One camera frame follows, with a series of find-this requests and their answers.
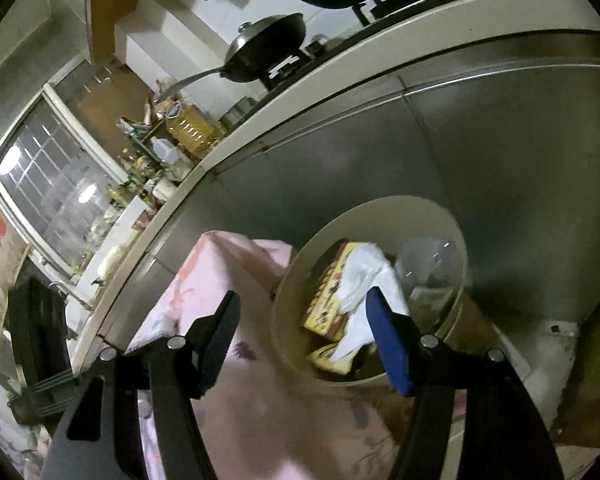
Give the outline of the steel wok with lid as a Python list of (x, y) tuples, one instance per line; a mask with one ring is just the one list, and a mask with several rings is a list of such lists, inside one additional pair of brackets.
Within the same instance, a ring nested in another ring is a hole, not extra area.
[(160, 103), (172, 98), (194, 82), (214, 74), (238, 84), (260, 81), (268, 90), (275, 87), (270, 73), (287, 58), (306, 58), (301, 51), (306, 38), (306, 23), (301, 13), (271, 15), (255, 23), (245, 23), (230, 44), (224, 64), (188, 76), (161, 90), (154, 99)]

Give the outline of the white plastic jug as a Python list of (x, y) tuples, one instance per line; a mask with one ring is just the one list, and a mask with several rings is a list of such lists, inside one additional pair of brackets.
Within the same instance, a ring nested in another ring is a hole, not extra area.
[(169, 140), (163, 138), (153, 138), (151, 146), (155, 154), (162, 162), (169, 167), (192, 168), (192, 163), (179, 148), (173, 145)]

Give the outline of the white paper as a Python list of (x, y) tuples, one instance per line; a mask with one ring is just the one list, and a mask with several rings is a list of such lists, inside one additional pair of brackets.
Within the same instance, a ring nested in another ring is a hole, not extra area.
[(377, 245), (363, 243), (347, 258), (342, 282), (336, 292), (340, 312), (347, 315), (344, 335), (338, 342), (340, 356), (374, 341), (365, 311), (366, 294), (374, 286), (382, 290), (391, 310), (410, 314), (402, 286), (389, 260)]

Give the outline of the yellow cooking oil jug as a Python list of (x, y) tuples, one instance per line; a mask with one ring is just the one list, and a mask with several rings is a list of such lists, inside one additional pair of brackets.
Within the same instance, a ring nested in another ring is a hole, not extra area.
[(208, 124), (193, 105), (173, 102), (164, 116), (166, 128), (174, 139), (199, 159), (205, 158), (222, 140), (219, 130)]

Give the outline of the black gas stove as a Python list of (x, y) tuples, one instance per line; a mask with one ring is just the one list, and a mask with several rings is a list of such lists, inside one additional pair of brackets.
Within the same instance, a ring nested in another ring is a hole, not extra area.
[(373, 0), (374, 4), (370, 8), (366, 6), (366, 2), (357, 4), (352, 8), (352, 12), (358, 24), (350, 27), (343, 37), (324, 39), (316, 35), (306, 46), (292, 52), (264, 73), (259, 81), (268, 92), (284, 84), (292, 84), (311, 70), (378, 32), (457, 1), (460, 0)]

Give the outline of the beige trash bin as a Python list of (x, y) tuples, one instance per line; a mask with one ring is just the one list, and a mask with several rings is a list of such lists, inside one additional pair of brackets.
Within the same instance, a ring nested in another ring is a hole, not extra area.
[(435, 333), (460, 301), (466, 244), (426, 198), (388, 196), (340, 214), (298, 252), (279, 286), (271, 332), (295, 382), (325, 390), (388, 384), (369, 314)]

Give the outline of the yellow brown medicine box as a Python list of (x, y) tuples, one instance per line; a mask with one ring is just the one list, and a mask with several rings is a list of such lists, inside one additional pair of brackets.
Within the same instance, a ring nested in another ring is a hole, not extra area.
[(303, 291), (306, 312), (302, 315), (301, 326), (330, 342), (340, 341), (344, 334), (347, 315), (340, 312), (340, 300), (336, 292), (342, 282), (347, 258), (358, 246), (363, 246), (363, 243), (351, 242), (346, 238), (336, 240), (317, 259), (306, 276)]

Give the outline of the yellow snack wrapper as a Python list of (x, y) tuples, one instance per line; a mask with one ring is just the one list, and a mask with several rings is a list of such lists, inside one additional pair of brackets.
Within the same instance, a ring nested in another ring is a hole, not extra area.
[(366, 347), (358, 347), (340, 356), (338, 344), (328, 344), (311, 352), (306, 359), (317, 370), (336, 375), (347, 375), (353, 372), (354, 362)]

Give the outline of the barred kitchen window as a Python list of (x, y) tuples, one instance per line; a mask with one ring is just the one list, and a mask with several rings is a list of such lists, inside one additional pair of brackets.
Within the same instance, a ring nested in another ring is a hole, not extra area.
[(134, 198), (140, 154), (125, 132), (149, 89), (117, 58), (74, 58), (0, 118), (0, 197), (38, 251), (81, 273)]

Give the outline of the clear plastic water bottle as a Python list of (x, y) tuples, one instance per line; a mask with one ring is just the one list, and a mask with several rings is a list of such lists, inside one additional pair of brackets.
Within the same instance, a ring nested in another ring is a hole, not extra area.
[(394, 270), (416, 326), (423, 334), (434, 333), (451, 311), (463, 281), (463, 261), (452, 240), (411, 238), (400, 248)]

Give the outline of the pink floral tablecloth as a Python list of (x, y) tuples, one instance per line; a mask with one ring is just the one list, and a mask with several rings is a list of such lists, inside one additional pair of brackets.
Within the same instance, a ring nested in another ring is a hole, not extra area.
[(294, 256), (279, 240), (201, 235), (129, 345), (185, 334), (237, 292), (240, 323), (215, 386), (192, 404), (220, 479), (385, 479), (398, 446), (365, 400), (309, 396), (274, 361), (272, 295)]

